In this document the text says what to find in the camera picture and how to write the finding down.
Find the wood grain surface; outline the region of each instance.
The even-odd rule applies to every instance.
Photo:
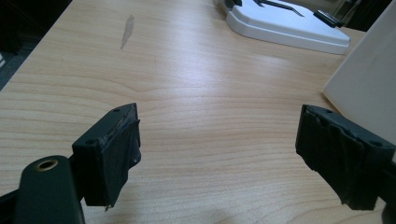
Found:
[[[350,52],[363,33],[343,31]],[[88,223],[380,223],[382,201],[351,211],[295,153],[345,57],[242,37],[210,0],[75,0],[0,92],[0,194],[136,102],[142,161]]]

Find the dark floor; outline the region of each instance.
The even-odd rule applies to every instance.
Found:
[[[17,72],[25,59],[33,51],[38,41],[26,40],[22,41],[22,47],[17,54],[0,51],[1,59],[0,65],[0,90],[2,90],[12,76]]]

